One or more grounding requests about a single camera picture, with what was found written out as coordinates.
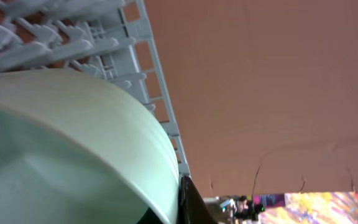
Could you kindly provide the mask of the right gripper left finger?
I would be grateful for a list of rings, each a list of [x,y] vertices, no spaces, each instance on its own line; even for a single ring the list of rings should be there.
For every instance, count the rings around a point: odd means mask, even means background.
[[[151,208],[148,208],[137,224],[163,224],[159,217],[153,212]]]

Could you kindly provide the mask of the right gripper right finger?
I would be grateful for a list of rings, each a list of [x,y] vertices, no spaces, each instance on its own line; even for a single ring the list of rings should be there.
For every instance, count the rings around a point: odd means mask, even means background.
[[[192,179],[183,176],[180,179],[178,193],[179,224],[218,224],[205,205]]]

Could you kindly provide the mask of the green bowl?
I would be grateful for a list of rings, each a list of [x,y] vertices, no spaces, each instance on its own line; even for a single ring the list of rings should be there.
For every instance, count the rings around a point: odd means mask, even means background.
[[[0,223],[176,223],[179,177],[165,130],[119,87],[0,73]]]

